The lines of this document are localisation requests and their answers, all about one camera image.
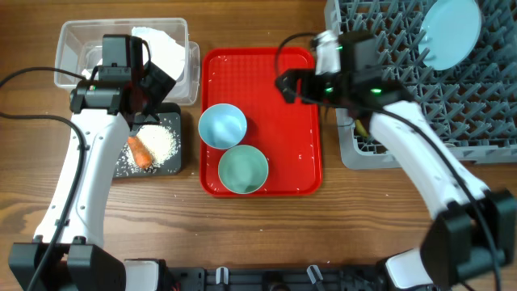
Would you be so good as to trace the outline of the red serving tray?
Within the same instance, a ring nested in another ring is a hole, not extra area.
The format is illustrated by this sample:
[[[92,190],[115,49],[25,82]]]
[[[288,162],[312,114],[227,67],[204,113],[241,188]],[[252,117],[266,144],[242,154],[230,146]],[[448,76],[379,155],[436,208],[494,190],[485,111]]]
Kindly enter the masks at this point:
[[[254,197],[305,196],[322,183],[319,110],[286,103],[275,87],[275,48],[216,48],[203,60],[201,109],[229,103],[248,122],[242,142],[267,158],[269,175]]]

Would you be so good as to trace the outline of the orange carrot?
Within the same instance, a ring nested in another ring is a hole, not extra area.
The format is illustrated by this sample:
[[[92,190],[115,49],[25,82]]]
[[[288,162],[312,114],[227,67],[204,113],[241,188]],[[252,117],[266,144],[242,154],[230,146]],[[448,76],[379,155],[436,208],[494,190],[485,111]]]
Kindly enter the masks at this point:
[[[152,166],[153,157],[138,137],[128,137],[127,143],[138,167],[146,170]]]

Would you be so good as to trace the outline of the black plastic tray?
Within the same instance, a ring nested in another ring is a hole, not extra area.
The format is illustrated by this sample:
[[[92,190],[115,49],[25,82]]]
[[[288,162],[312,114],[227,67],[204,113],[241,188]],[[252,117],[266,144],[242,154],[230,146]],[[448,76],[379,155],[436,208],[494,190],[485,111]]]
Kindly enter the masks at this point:
[[[125,144],[116,162],[114,179],[175,175],[182,167],[181,109],[176,103],[163,103],[154,116],[137,117],[142,126],[131,132],[148,150],[152,164],[142,169],[134,160],[132,151]]]

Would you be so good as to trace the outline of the green bowl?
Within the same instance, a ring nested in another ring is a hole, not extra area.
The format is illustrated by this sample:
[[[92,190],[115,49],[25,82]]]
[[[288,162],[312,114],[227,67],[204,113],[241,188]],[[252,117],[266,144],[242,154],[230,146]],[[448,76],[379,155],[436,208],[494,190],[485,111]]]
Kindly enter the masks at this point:
[[[237,145],[223,153],[217,172],[225,188],[232,193],[247,195],[266,183],[269,164],[259,149],[252,145]]]

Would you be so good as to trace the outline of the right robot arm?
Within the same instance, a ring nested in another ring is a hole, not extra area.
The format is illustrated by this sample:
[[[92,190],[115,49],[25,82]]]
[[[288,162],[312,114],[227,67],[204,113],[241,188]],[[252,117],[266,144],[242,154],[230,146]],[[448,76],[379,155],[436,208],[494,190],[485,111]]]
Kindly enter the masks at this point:
[[[347,110],[398,161],[421,194],[431,227],[419,247],[380,262],[388,290],[467,285],[492,273],[502,286],[503,267],[515,257],[516,199],[493,192],[469,172],[427,123],[404,85],[385,80],[375,38],[366,31],[311,33],[312,69],[275,72],[287,103],[301,101]]]

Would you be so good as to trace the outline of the yellow cup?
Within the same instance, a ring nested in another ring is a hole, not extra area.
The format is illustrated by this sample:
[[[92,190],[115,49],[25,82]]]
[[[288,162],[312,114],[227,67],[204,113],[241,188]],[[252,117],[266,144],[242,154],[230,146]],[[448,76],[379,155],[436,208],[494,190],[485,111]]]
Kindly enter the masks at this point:
[[[358,135],[364,138],[369,137],[369,133],[366,130],[366,128],[362,125],[362,123],[359,120],[355,120],[355,131]]]

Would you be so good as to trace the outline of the light blue bowl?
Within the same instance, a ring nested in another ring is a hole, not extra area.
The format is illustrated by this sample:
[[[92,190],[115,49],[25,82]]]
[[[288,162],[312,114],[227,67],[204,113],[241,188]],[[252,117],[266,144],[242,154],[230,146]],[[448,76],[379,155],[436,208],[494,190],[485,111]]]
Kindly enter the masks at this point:
[[[244,113],[232,104],[215,104],[202,113],[198,132],[207,146],[227,150],[238,145],[245,137],[247,119]]]

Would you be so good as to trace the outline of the clear plastic bin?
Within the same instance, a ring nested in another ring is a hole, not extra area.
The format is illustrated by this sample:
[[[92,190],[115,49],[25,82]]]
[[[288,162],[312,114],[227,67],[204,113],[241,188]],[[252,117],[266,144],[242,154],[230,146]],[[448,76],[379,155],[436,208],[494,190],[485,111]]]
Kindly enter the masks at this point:
[[[89,78],[94,67],[102,63],[103,36],[132,35],[134,27],[150,27],[163,31],[185,48],[186,63],[183,74],[165,101],[180,106],[194,104],[200,86],[200,48],[197,43],[189,40],[187,21],[183,18],[68,21],[61,27],[55,66]]]

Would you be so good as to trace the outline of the light blue plate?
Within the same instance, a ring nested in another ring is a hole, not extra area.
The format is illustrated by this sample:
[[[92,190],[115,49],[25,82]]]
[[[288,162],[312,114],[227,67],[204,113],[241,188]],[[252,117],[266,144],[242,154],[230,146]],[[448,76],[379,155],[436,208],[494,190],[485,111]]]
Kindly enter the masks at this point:
[[[482,17],[475,0],[438,0],[424,17],[418,52],[429,49],[423,64],[448,70],[460,64],[473,50],[481,34]]]

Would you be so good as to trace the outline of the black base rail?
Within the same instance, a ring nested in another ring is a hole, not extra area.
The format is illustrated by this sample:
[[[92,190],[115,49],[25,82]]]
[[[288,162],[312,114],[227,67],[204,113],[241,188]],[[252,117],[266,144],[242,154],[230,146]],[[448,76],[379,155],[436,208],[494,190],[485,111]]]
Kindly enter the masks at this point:
[[[449,290],[445,280],[396,284],[380,265],[340,268],[235,269],[219,267],[167,268],[151,262],[141,271],[137,261],[126,263],[126,273],[110,280],[110,290]]]

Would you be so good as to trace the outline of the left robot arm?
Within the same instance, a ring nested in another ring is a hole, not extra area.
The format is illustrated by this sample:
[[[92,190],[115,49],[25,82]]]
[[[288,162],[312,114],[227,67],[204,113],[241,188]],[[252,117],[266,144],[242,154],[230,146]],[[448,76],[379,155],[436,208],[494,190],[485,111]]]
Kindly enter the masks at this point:
[[[158,122],[175,85],[145,40],[105,35],[103,62],[70,94],[71,129],[56,191],[30,242],[8,264],[25,290],[172,290],[162,259],[118,260],[103,249],[103,221],[116,162],[129,135]]]

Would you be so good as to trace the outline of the white napkin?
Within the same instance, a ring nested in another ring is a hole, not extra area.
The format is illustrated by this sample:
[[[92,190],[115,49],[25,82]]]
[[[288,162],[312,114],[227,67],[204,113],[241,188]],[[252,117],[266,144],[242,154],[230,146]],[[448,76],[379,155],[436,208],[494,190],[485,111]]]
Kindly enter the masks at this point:
[[[179,81],[186,63],[185,48],[165,32],[150,27],[134,27],[132,36],[145,40],[151,61],[175,81]]]

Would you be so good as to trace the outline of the grey dishwasher rack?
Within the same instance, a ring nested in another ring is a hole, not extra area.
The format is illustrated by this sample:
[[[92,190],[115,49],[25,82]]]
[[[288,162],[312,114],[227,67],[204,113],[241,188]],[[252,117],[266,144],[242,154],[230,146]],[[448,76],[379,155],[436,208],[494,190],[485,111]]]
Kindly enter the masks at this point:
[[[421,27],[432,1],[328,0],[326,28],[376,36],[385,80],[402,82],[461,161],[516,160],[516,3],[480,1],[481,34],[458,65],[439,71]]]

